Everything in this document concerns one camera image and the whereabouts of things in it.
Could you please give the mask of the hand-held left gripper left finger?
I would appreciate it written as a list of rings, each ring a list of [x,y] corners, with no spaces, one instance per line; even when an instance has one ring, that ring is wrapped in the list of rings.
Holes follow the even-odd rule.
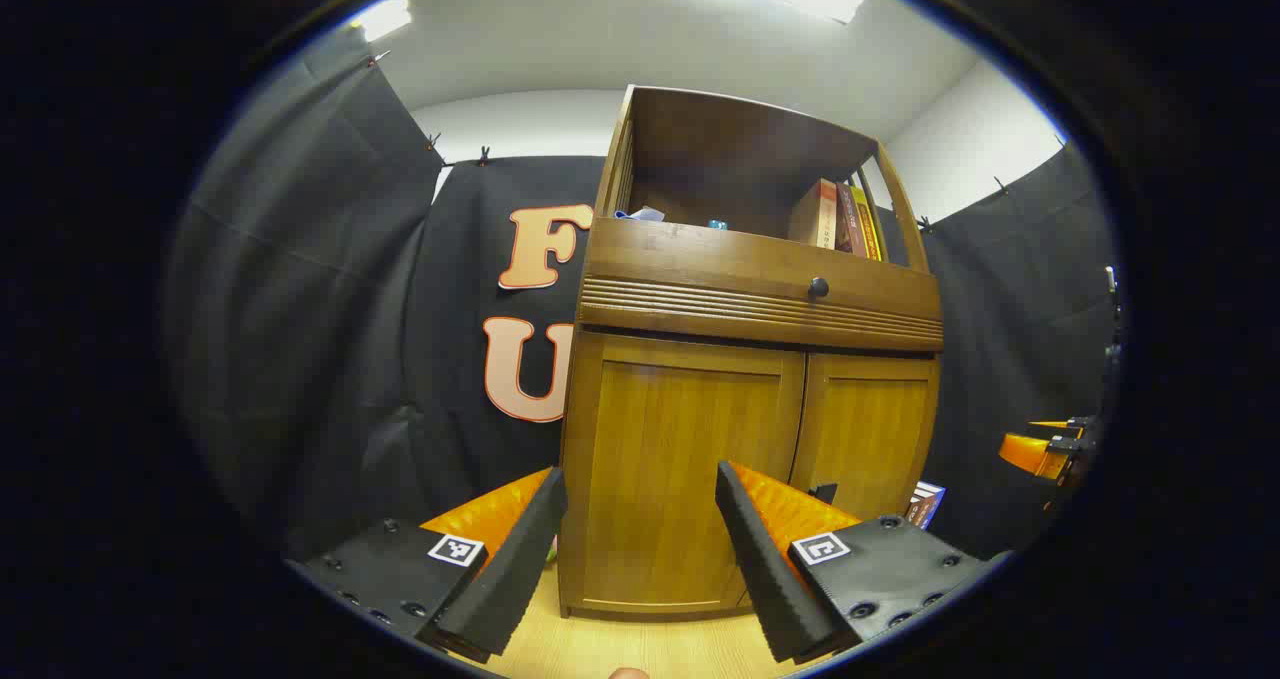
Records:
[[[426,521],[383,518],[289,566],[369,623],[477,664],[504,653],[567,509],[544,468]]]

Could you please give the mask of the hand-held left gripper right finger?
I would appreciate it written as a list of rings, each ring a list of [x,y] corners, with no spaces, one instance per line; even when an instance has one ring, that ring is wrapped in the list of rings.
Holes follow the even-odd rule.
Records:
[[[977,559],[897,514],[855,518],[733,461],[717,468],[716,505],[778,662],[876,644],[973,593],[1012,559]]]

